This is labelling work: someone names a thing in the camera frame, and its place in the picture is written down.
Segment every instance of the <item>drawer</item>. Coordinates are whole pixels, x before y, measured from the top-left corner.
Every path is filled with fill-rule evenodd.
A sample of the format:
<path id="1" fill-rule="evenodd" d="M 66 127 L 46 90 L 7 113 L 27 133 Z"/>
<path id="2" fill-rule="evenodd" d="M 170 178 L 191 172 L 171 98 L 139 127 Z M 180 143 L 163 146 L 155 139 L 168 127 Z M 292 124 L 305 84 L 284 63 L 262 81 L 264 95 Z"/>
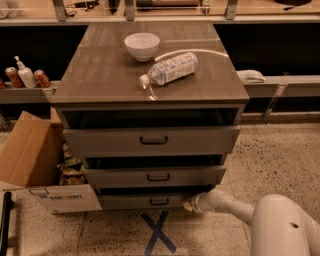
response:
<path id="1" fill-rule="evenodd" d="M 144 129 L 66 129 L 79 157 L 161 156 L 231 153 L 240 126 Z"/>
<path id="2" fill-rule="evenodd" d="M 102 210 L 157 209 L 183 207 L 192 194 L 98 196 Z"/>
<path id="3" fill-rule="evenodd" d="M 154 188 L 152 190 L 124 190 L 123 193 L 98 195 L 103 210 L 155 209 L 183 207 L 183 203 L 198 193 L 212 189 L 209 186 Z"/>
<path id="4" fill-rule="evenodd" d="M 85 176 L 95 188 L 167 187 L 216 185 L 225 167 L 198 166 L 175 168 L 87 169 Z"/>

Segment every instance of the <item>small container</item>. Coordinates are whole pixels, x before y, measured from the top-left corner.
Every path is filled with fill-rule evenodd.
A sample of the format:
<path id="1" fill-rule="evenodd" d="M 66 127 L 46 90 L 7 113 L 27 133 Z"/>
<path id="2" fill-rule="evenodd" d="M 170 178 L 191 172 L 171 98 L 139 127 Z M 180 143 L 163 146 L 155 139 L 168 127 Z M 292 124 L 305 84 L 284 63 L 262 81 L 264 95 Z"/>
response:
<path id="1" fill-rule="evenodd" d="M 23 82 L 18 74 L 18 70 L 14 67 L 9 67 L 5 70 L 7 76 L 9 77 L 12 86 L 15 88 L 20 88 L 23 86 Z"/>
<path id="2" fill-rule="evenodd" d="M 154 64 L 147 74 L 140 77 L 140 83 L 143 89 L 147 89 L 151 84 L 164 85 L 194 73 L 197 68 L 197 56 L 192 52 L 187 52 Z"/>
<path id="3" fill-rule="evenodd" d="M 37 87 L 37 80 L 35 79 L 30 68 L 26 67 L 23 62 L 19 60 L 18 56 L 15 56 L 17 60 L 17 65 L 19 67 L 18 74 L 21 77 L 23 83 L 27 88 L 35 88 Z"/>
<path id="4" fill-rule="evenodd" d="M 47 88 L 50 86 L 51 82 L 43 70 L 39 69 L 35 71 L 33 74 L 38 83 L 41 85 L 41 87 Z"/>
<path id="5" fill-rule="evenodd" d="M 0 89 L 4 89 L 4 88 L 6 88 L 6 86 L 7 86 L 6 83 L 0 77 Z"/>

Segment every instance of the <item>blue tape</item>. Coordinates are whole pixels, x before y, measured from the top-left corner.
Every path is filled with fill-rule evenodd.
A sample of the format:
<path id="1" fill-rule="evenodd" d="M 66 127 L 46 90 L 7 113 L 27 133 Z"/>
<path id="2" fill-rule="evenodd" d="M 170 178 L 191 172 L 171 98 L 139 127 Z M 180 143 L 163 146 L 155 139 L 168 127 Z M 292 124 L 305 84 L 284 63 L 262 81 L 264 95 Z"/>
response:
<path id="1" fill-rule="evenodd" d="M 155 225 L 153 220 L 149 217 L 148 214 L 146 213 L 141 214 L 141 217 L 145 220 L 145 222 L 147 222 L 149 227 L 153 230 L 148 246 L 144 252 L 145 255 L 148 255 L 148 256 L 151 255 L 158 238 L 160 238 L 160 240 L 165 244 L 165 246 L 167 246 L 170 252 L 175 253 L 177 247 L 170 241 L 170 239 L 161 230 L 167 218 L 167 215 L 168 215 L 167 211 L 162 211 L 161 216 L 157 224 Z"/>

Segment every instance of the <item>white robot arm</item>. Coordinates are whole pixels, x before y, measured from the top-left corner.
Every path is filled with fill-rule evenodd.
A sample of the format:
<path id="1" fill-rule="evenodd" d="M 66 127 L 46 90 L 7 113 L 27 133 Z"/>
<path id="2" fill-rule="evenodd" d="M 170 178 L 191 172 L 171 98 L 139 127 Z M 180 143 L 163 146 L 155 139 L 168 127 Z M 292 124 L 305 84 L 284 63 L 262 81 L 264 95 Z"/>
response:
<path id="1" fill-rule="evenodd" d="M 253 206 L 213 189 L 184 207 L 197 213 L 231 213 L 251 226 L 252 256 L 320 256 L 320 226 L 287 197 L 267 195 Z"/>

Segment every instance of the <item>bottle on shelf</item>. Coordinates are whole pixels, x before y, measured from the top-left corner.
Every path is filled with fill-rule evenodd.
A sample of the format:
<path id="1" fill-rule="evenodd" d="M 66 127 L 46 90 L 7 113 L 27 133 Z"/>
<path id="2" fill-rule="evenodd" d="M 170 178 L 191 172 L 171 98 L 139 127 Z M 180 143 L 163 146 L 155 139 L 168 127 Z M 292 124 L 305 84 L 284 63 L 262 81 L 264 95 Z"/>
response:
<path id="1" fill-rule="evenodd" d="M 35 79 L 30 68 L 26 67 L 23 62 L 19 60 L 18 56 L 14 57 L 17 60 L 19 67 L 18 74 L 27 88 L 34 88 L 37 86 L 37 80 Z"/>

